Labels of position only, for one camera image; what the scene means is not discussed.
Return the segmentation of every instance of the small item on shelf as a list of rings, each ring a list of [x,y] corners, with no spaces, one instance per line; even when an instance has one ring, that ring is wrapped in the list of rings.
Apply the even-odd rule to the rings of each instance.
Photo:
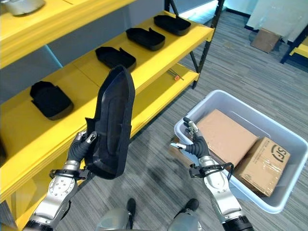
[[[74,108],[65,93],[50,82],[40,81],[31,87],[32,103],[50,120],[67,116]]]
[[[0,0],[12,15],[23,15],[36,11],[45,5],[44,0]]]
[[[186,35],[190,29],[191,23],[176,16],[176,18],[169,15],[158,15],[154,17],[155,25],[163,28],[164,30],[178,35]]]
[[[2,144],[2,140],[0,139],[0,167],[4,164],[5,159],[6,159],[5,148]]]
[[[284,148],[264,137],[249,150],[234,175],[258,196],[271,196],[289,158]]]
[[[142,28],[130,28],[126,31],[128,39],[144,46],[145,48],[156,51],[163,47],[165,36],[149,28],[149,31]]]
[[[231,162],[237,166],[258,140],[257,136],[218,109],[201,119],[197,127],[219,164]]]
[[[171,74],[173,77],[174,77],[174,80],[175,81],[177,81],[177,80],[179,80],[179,79],[182,79],[182,80],[184,80],[181,76],[179,76],[173,69],[169,69],[169,70],[167,70],[167,72],[169,73],[169,74]]]
[[[97,59],[111,69],[123,65],[131,72],[136,67],[136,58],[122,48],[118,51],[113,47],[100,47],[95,50],[95,53]]]

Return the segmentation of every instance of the shelf board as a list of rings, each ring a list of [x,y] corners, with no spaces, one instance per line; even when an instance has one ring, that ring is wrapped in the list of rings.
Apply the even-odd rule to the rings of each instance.
[[[175,64],[172,69],[184,80],[175,81],[172,75],[164,73],[136,96],[132,113],[131,137],[199,76],[198,73],[180,64]]]
[[[0,135],[7,161],[0,168],[0,202],[67,150],[76,133],[93,117],[98,87],[73,65],[47,76],[74,103],[67,117],[51,121],[31,102],[30,88],[1,105]]]
[[[19,17],[1,7],[1,68],[135,0],[45,1],[41,9]]]
[[[175,17],[174,14],[168,12],[161,12],[160,14]],[[157,27],[154,24],[153,18],[136,26],[147,30],[151,27],[166,37],[165,45],[158,51],[149,51],[128,40],[125,32],[104,43],[102,46],[110,46],[116,49],[121,47],[137,59],[137,66],[131,74],[134,79],[136,94],[139,94],[203,41],[212,38],[214,29],[194,22],[191,22],[191,24],[189,33],[180,37]],[[98,61],[95,50],[73,61],[73,65],[92,79],[97,86],[104,82],[104,77],[110,71],[107,66]]]

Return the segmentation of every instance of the gray wall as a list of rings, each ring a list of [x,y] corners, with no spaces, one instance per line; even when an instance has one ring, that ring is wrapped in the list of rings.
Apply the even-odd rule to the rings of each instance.
[[[164,8],[164,0],[138,0],[48,44],[64,66]],[[0,71],[0,103],[59,69],[42,47]]]

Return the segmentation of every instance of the printed logo on box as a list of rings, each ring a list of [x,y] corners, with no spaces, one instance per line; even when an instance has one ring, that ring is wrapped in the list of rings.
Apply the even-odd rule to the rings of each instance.
[[[285,155],[287,154],[287,151],[284,150],[282,147],[275,144],[271,148],[271,154],[276,158],[276,160],[283,163]]]

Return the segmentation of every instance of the black plastic tray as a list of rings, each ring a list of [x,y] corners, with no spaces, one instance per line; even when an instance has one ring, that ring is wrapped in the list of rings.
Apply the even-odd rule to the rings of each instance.
[[[191,23],[176,16],[176,18],[169,15],[158,15],[154,17],[154,23],[164,30],[178,35],[186,35],[190,29]]]
[[[40,81],[30,90],[32,103],[50,120],[67,116],[74,108],[72,101],[58,87],[50,82]]]
[[[132,71],[136,67],[136,58],[122,48],[118,51],[113,47],[100,47],[95,53],[98,60],[111,69],[123,65],[128,71]]]
[[[142,45],[143,47],[156,51],[163,47],[165,36],[149,28],[149,31],[142,28],[130,28],[126,31],[128,39]]]

